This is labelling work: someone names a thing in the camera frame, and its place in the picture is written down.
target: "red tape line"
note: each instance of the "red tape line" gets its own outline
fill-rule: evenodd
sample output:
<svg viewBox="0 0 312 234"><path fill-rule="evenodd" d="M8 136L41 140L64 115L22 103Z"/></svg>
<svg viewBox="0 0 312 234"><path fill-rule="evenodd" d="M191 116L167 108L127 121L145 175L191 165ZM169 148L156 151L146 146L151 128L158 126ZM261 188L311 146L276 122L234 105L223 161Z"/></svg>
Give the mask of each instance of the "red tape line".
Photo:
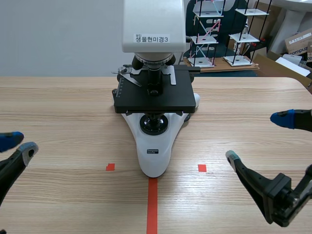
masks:
<svg viewBox="0 0 312 234"><path fill-rule="evenodd" d="M158 228L158 185L157 178L148 179L146 234L157 234Z"/></svg>
<svg viewBox="0 0 312 234"><path fill-rule="evenodd" d="M112 172L115 170L115 164L114 163L109 163L106 167L107 172Z"/></svg>
<svg viewBox="0 0 312 234"><path fill-rule="evenodd" d="M205 164L199 164L198 165L198 171L199 172L207 172L207 167Z"/></svg>

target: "wooden tray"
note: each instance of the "wooden tray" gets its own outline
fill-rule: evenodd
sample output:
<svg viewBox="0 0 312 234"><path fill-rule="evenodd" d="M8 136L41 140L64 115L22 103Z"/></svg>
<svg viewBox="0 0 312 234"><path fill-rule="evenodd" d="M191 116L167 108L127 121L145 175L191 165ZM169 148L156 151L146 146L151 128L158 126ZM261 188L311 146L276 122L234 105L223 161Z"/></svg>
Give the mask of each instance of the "wooden tray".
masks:
<svg viewBox="0 0 312 234"><path fill-rule="evenodd" d="M187 66L191 66L190 62L187 60L187 58L185 58L184 60L184 64L186 64ZM231 71L246 71L246 70L258 70L258 64L257 63L253 63L250 66L239 66L239 67L231 67L227 61L225 61L224 58L215 58L215 67L207 67L207 68L201 68L201 72L205 73L205 72L231 72Z"/></svg>

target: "wood grain surface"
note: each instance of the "wood grain surface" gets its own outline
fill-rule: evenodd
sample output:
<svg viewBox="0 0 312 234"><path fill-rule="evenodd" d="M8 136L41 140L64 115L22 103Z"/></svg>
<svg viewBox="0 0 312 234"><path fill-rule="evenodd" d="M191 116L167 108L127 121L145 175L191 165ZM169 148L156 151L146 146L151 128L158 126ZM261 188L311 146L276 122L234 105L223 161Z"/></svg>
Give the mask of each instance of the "wood grain surface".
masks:
<svg viewBox="0 0 312 234"><path fill-rule="evenodd" d="M148 178L112 107L114 88L116 78L0 78L0 132L21 131L39 145L0 208L0 228L146 233ZM312 163L312 134L277 127L270 115L312 109L309 92L291 78L196 78L193 88L200 106L158 179L158 233L311 234L312 202L288 228L267 224L225 158L234 150L246 166L297 185ZM105 171L108 163L115 171Z"/></svg>

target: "white microscope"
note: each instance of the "white microscope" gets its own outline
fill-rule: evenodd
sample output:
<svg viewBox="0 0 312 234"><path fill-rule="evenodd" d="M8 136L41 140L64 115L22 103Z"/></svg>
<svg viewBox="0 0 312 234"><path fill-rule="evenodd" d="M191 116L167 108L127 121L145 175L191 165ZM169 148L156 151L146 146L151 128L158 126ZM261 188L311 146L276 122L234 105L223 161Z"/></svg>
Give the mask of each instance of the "white microscope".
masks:
<svg viewBox="0 0 312 234"><path fill-rule="evenodd" d="M169 165L180 128L200 100L190 74L200 69L173 66L174 52L186 50L183 0L124 0L122 50L135 56L132 66L118 69L115 112L133 133L142 171L159 177Z"/></svg>

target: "black microscope stage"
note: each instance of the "black microscope stage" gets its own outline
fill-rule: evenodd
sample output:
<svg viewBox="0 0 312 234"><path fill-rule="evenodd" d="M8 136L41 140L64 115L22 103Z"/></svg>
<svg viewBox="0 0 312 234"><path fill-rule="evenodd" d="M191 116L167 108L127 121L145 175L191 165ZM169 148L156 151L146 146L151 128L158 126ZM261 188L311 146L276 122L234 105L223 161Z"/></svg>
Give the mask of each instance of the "black microscope stage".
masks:
<svg viewBox="0 0 312 234"><path fill-rule="evenodd" d="M121 78L114 97L115 112L194 113L196 102L189 71L198 72L198 68L175 66L176 85L171 85L170 75L162 75L163 93L156 97L148 94L148 71L131 75L142 85L141 87Z"/></svg>

